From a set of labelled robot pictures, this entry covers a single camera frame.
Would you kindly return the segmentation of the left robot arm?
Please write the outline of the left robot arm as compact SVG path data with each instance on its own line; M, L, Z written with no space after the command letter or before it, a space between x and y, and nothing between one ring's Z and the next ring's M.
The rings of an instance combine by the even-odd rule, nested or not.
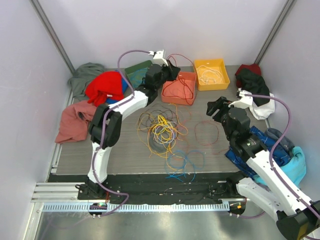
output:
M80 189L80 193L97 200L106 195L107 188L103 183L107 180L110 153L120 138L123 120L151 104L158 97L159 89L164 83L176 80L180 71L170 61L162 65L153 63L132 94L114 104L101 104L96 109L89 125L92 141L91 166L84 189Z

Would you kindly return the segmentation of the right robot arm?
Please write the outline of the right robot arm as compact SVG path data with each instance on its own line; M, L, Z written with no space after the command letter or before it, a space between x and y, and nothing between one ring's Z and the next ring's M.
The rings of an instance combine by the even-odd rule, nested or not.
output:
M207 103L206 114L221 123L229 146L266 183L262 187L241 172L226 184L226 193L258 205L287 240L301 240L320 227L320 203L304 194L273 159L273 153L250 132L251 120L242 100L224 96Z

